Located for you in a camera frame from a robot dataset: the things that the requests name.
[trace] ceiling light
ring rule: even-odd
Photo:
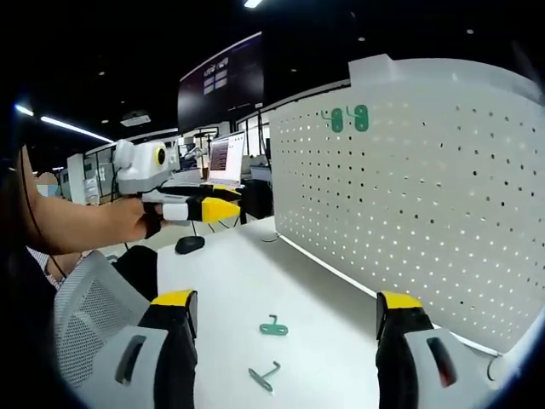
[[[15,105],[15,109],[19,111],[20,113],[24,113],[25,115],[29,115],[31,117],[34,116],[34,112],[32,112],[30,109],[25,108],[21,105]]]
[[[45,123],[47,123],[47,124],[60,126],[61,128],[66,128],[67,130],[73,130],[75,132],[79,132],[80,134],[92,136],[92,137],[94,137],[96,139],[100,139],[101,141],[104,141],[104,142],[113,143],[113,141],[111,139],[105,138],[104,136],[94,134],[93,132],[89,132],[88,130],[82,130],[81,128],[78,128],[77,126],[73,126],[73,125],[70,125],[70,124],[65,124],[64,122],[57,121],[56,119],[52,119],[52,118],[49,118],[49,117],[41,117],[40,119],[42,121],[44,121]]]
[[[257,6],[259,6],[259,4],[261,3],[262,0],[248,0],[244,6],[245,8],[247,9],[255,9]]]

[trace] black ceiling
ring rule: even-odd
[[[516,40],[538,69],[545,66],[541,18],[537,6],[524,2],[263,0],[254,10],[243,3],[76,2],[73,9],[44,3],[21,10],[22,37],[12,44],[25,91],[18,101],[37,116],[113,140],[175,128],[180,77],[258,31],[266,104],[348,78],[348,61],[382,53],[478,60],[524,73],[513,57]],[[122,116],[134,110],[147,111],[151,123],[122,126]],[[40,170],[101,144],[30,117],[18,116],[18,124]]]

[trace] computer mouse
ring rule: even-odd
[[[176,243],[175,251],[177,254],[188,254],[204,246],[204,237],[187,236],[182,237]]]

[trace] computer screen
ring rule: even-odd
[[[220,136],[210,143],[209,181],[240,183],[244,131]]]
[[[178,90],[178,129],[241,118],[263,102],[261,34],[248,37],[189,72]]]

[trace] white desk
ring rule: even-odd
[[[203,249],[159,251],[159,292],[198,291],[195,403],[216,408],[378,407],[375,300],[274,238],[274,220],[206,237]],[[287,337],[261,335],[278,316]],[[249,375],[268,378],[269,394]]]

